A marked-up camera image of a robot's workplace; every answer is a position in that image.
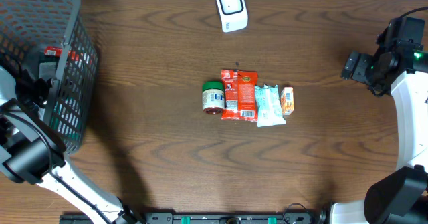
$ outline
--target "green lid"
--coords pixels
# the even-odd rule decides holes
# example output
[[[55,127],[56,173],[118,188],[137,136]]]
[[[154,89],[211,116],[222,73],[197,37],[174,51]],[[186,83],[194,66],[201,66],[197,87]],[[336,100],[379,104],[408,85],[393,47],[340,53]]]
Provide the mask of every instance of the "green lid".
[[[225,91],[225,86],[223,85],[222,82],[218,82],[218,81],[210,81],[210,82],[206,82],[205,84],[203,84],[202,92],[204,92],[205,90],[210,90],[210,89]]]

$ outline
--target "small box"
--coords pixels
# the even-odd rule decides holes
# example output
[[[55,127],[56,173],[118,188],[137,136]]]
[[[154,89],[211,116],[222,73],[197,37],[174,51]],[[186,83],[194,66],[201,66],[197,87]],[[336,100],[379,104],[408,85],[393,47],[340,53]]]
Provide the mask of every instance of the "small box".
[[[282,115],[290,115],[294,111],[293,87],[285,87],[281,92]]]

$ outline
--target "product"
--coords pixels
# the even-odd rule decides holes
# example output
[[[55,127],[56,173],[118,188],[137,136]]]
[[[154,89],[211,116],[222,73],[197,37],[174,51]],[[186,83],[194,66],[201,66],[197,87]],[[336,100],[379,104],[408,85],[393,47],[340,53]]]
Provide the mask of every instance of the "product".
[[[221,119],[257,122],[254,96],[257,72],[222,70],[221,79],[226,96],[226,109]]]
[[[221,114],[225,109],[225,88],[221,82],[206,82],[202,86],[202,109],[207,114]]]
[[[259,114],[257,127],[286,124],[286,120],[282,117],[278,85],[275,87],[267,85],[264,87],[256,86],[255,101],[257,102],[257,113]]]
[[[293,87],[285,87],[281,92],[281,107],[283,115],[290,115],[294,111]]]

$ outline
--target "gray plastic basket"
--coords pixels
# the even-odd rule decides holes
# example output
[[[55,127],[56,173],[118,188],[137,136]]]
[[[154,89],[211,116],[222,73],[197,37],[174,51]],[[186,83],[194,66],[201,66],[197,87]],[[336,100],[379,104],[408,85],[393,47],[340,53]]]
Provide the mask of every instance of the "gray plastic basket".
[[[98,71],[79,10],[80,0],[0,0],[0,52],[6,58],[22,62],[31,49],[62,48],[43,121],[62,138],[68,154],[82,145]]]

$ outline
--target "table surface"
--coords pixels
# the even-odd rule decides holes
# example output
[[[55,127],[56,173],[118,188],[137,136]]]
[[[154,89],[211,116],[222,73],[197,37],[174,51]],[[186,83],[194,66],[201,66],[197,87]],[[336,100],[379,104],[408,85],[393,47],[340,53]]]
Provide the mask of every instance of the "table surface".
[[[226,34],[215,0],[82,0],[100,70],[72,160],[95,183],[141,211],[274,212],[362,199],[394,170],[393,99],[339,75],[352,50],[374,53],[389,20],[426,1],[246,4],[248,27]],[[285,126],[202,112],[202,84],[236,62],[259,85],[294,87]],[[45,189],[0,183],[2,223],[79,213]]]

